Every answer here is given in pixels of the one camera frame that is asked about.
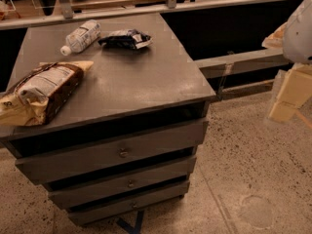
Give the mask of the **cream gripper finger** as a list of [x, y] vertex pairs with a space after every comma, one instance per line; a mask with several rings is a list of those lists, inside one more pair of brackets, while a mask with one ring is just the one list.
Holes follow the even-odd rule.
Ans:
[[284, 76], [268, 118], [284, 123], [312, 97], [312, 65], [295, 63]]
[[261, 46], [266, 49], [280, 49], [283, 47], [283, 37], [287, 24], [283, 23], [273, 33], [267, 36]]

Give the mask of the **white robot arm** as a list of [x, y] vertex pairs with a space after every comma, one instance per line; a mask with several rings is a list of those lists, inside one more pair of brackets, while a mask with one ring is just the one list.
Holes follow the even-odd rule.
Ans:
[[281, 49], [293, 63], [268, 115], [275, 122], [287, 122], [312, 97], [312, 0], [303, 0], [288, 21], [263, 40], [262, 46]]

